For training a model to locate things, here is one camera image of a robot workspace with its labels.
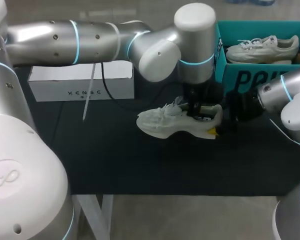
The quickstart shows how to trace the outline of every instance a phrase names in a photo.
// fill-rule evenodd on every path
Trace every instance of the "shoe lace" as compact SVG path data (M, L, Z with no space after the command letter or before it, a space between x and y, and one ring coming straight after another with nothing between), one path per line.
M241 43L239 44L244 49L260 48L262 47L262 39L254 38L252 40L238 40Z
M161 123L165 119L166 115L169 115L169 114L173 113L173 109L176 106L178 106L181 103L182 100L183 100L182 96L177 96L172 103L165 104L161 108L158 107L158 111L159 111L158 118L159 118L159 121L158 121L158 125L156 126L156 128L158 128L161 125Z

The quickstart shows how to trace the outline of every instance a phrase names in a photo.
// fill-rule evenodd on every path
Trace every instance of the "blue led ring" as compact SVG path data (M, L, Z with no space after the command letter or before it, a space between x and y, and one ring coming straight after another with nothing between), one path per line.
M75 218L75 208L73 208L73 213L72 213L72 220L71 220L71 223L70 223L70 226L69 226L69 229L68 231L66 232L66 234L64 235L64 237L62 238L62 240L66 240L69 232L70 232L70 229L72 227L72 224L74 223L74 218Z
M13 72L13 74L18 78L18 76L17 76L17 74L15 73L15 71L11 68L11 67L9 67L9 66L7 66L7 65L5 65L5 64L3 64L3 63L1 63L0 62L0 66L3 66L3 67L5 67L6 69L9 69L11 72Z
M75 32L75 38L76 38L76 56L75 56L74 62L72 63L72 65L75 65L78 62L79 52L80 52L79 33L78 33L77 23L75 21L72 21L72 20L69 20L69 21L73 25L74 32Z
M198 66L198 65L203 65L203 64L208 63L214 56L215 56L215 54L212 54L211 57L209 57L207 60L204 60L202 62L187 62L187 61L183 61L181 59L179 61L186 65Z
M284 77L283 75L280 76L282 86L283 86L283 88L284 88L284 90L285 90L285 93L286 93L286 95L288 96L289 100L292 101L292 97L290 96L290 94L289 94L289 92L288 92L288 89L287 89L287 86L286 86L286 84L285 84L284 78L285 78L285 77Z
M146 33L150 33L150 31L139 32L134 36L134 38L132 38L131 42L128 45L128 49L126 51L126 55L127 55L128 59L129 59L129 51L130 51L132 43L137 39L137 37L140 37L141 35L146 34Z

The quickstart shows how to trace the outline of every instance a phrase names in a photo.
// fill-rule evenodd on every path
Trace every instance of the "white box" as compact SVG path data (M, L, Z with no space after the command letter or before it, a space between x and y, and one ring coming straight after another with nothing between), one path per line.
M115 99L135 97L133 65L128 61L104 64L104 77ZM87 98L93 64L63 67L32 67L29 85L37 102L84 101ZM91 100L110 99L102 81L101 64L95 66Z

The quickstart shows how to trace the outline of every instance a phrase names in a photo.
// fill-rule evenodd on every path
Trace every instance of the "white table leg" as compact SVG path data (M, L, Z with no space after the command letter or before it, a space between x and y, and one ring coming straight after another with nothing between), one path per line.
M114 204L113 195L103 195L102 198L102 215L104 217L105 225L107 226L108 232L111 231L111 219L112 219L112 206Z
M110 240L96 195L76 195L96 240Z

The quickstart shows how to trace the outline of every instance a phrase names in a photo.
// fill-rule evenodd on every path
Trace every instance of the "shoe sole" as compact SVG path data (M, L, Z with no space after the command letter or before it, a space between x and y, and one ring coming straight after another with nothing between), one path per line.
M211 139L214 140L216 139L216 135L213 134L209 134L206 131L200 131L200 130L193 130L193 129L172 129L172 128L164 128L162 129L161 132L152 132L152 131L148 131L146 129L142 129L140 127L140 125L138 124L138 120L136 121L136 125L138 126L138 128L143 131L144 133L158 138L158 139L167 139L169 138L171 135L177 133L177 132L188 132L191 135L197 137L197 138L201 138L201 139Z
M232 64L260 64L256 62L239 62L239 61L232 61L227 58L227 60L232 63ZM286 64L286 65L291 65L292 61L291 60L281 60L281 61L274 61L274 62L267 62L266 64Z

